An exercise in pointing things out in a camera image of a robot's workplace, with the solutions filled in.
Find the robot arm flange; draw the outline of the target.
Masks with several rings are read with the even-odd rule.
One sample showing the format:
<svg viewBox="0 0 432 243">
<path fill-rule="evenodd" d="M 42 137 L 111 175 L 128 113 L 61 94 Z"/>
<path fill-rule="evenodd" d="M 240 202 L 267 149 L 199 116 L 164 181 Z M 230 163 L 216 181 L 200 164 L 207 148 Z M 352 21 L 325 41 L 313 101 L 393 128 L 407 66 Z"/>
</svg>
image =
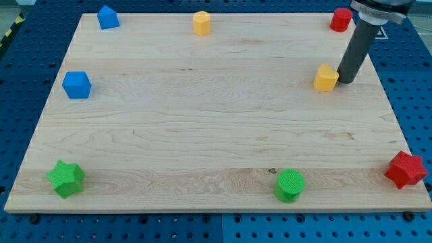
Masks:
<svg viewBox="0 0 432 243">
<path fill-rule="evenodd" d="M 350 7 L 361 20 L 375 26 L 387 22 L 402 24 L 415 0 L 351 0 Z"/>
</svg>

